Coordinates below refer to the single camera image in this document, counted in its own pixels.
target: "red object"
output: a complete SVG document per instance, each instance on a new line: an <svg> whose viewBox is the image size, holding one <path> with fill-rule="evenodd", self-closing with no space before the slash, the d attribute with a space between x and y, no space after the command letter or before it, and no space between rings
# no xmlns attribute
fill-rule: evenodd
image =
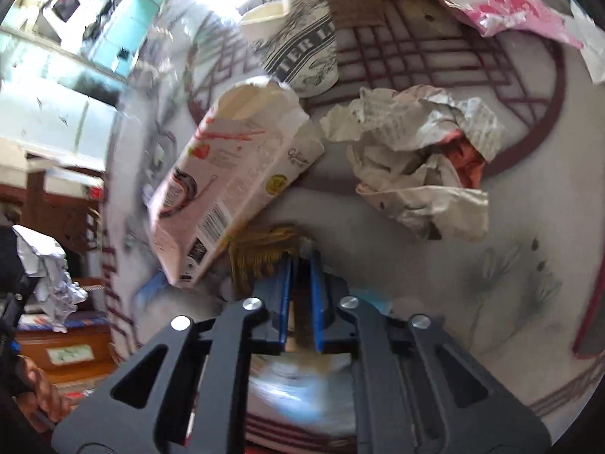
<svg viewBox="0 0 605 454"><path fill-rule="evenodd" d="M479 189L485 159L477 152L471 142L464 136L461 129L447 136L439 144L441 153L454 166L463 188Z"/></svg>
<svg viewBox="0 0 605 454"><path fill-rule="evenodd" d="M69 399L77 401L86 397L86 395L82 392L71 392L65 394Z"/></svg>
<svg viewBox="0 0 605 454"><path fill-rule="evenodd" d="M204 160L210 154L210 145L204 143L199 145L199 147L190 150L189 153L198 159Z"/></svg>
<svg viewBox="0 0 605 454"><path fill-rule="evenodd" d="M88 188L88 196L91 200L103 201L103 188L98 188L96 186Z"/></svg>
<svg viewBox="0 0 605 454"><path fill-rule="evenodd" d="M456 19L476 28L483 37L516 29L530 31L579 50L584 47L573 30L568 28L565 16L546 6L541 0L439 1L450 8Z"/></svg>
<svg viewBox="0 0 605 454"><path fill-rule="evenodd" d="M246 444L246 454L276 454L276 450L267 449L266 447L257 446L256 444Z"/></svg>
<svg viewBox="0 0 605 454"><path fill-rule="evenodd" d="M582 342L588 335L588 330L592 325L592 321L594 321L597 316L597 311L599 310L599 306L601 305L601 300L603 299L603 293L605 292L605 258L603 258L601 262L601 269L599 270L599 274L597 275L597 280L595 282L595 289L592 292L591 299L588 302L588 307L586 308L586 313L584 319L582 319L582 324L580 324L580 329L578 330L578 335L576 336L576 340L574 341L574 345L572 347L572 351L574 356L580 360L588 360L594 358L595 356L599 356L602 350L596 351L595 353L583 353Z"/></svg>
<svg viewBox="0 0 605 454"><path fill-rule="evenodd" d="M201 126L195 130L195 138L197 140L237 140L237 141L252 141L252 135L262 135L266 133L264 129L247 131L242 133L216 133L205 131Z"/></svg>

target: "blue object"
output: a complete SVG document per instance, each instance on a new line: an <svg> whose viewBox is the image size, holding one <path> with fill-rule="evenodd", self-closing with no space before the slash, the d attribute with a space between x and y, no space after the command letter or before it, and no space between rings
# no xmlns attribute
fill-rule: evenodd
<svg viewBox="0 0 605 454"><path fill-rule="evenodd" d="M281 291L281 303L279 305L279 346L285 350L285 341L288 337L288 311L290 308L290 279L292 275L292 259L288 261L285 268L284 287Z"/></svg>
<svg viewBox="0 0 605 454"><path fill-rule="evenodd" d="M132 295L132 315L140 315L144 312L147 304L155 299L162 288L170 286L165 274L158 271L145 285Z"/></svg>
<svg viewBox="0 0 605 454"><path fill-rule="evenodd" d="M370 289L350 289L349 292L358 299L365 300L367 303L372 304L382 315L388 316L391 314L391 300L383 297L379 292Z"/></svg>
<svg viewBox="0 0 605 454"><path fill-rule="evenodd" d="M72 317L72 318L68 318L65 321L65 327L67 329L74 329L74 328L85 327L85 326L107 326L109 323L110 323L110 321L106 317L93 317L93 318L85 318L85 319L74 319ZM51 331L53 329L53 325L50 323L45 323L45 324L19 323L19 327L17 329L19 331Z"/></svg>
<svg viewBox="0 0 605 454"><path fill-rule="evenodd" d="M311 278L311 318L313 321L313 336L315 337L315 351L323 353L324 351L324 324L321 321L321 285L324 285L324 271L321 267L319 258L314 254L310 259L310 270L312 275L317 278Z"/></svg>
<svg viewBox="0 0 605 454"><path fill-rule="evenodd" d="M90 60L128 77L134 66L134 57L143 44L153 18L164 0L123 0L105 26L103 35L95 44ZM130 52L127 59L118 59L122 49Z"/></svg>

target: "crumpled paper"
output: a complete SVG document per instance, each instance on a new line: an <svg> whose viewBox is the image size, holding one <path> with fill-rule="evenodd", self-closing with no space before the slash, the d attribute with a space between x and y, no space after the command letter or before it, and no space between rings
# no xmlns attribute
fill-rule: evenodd
<svg viewBox="0 0 605 454"><path fill-rule="evenodd" d="M591 74L592 83L605 81L605 32L584 12L575 0L571 0L571 13L584 47L580 50Z"/></svg>
<svg viewBox="0 0 605 454"><path fill-rule="evenodd" d="M71 281L65 251L55 239L21 225L14 225L13 230L25 273L40 278L34 290L36 299L52 319L53 330L67 332L65 321L87 299L86 290Z"/></svg>
<svg viewBox="0 0 605 454"><path fill-rule="evenodd" d="M353 142L347 159L362 182L357 192L386 216L426 238L486 235L479 181L503 127L481 99L455 100L428 85L361 89L320 123L329 141Z"/></svg>
<svg viewBox="0 0 605 454"><path fill-rule="evenodd" d="M483 37L491 37L508 29L529 31L582 49L583 42L570 28L566 16L545 5L541 0L439 0L460 22L470 25Z"/></svg>

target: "aluminum foil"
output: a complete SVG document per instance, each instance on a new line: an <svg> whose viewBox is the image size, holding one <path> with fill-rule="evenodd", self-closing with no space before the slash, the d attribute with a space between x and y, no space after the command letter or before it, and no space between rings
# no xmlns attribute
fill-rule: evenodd
<svg viewBox="0 0 605 454"><path fill-rule="evenodd" d="M21 225L14 225L13 230L17 234L17 253L25 273L40 278L34 290L36 299L53 320L53 329L66 332L67 317L88 294L72 282L65 251L55 239Z"/></svg>

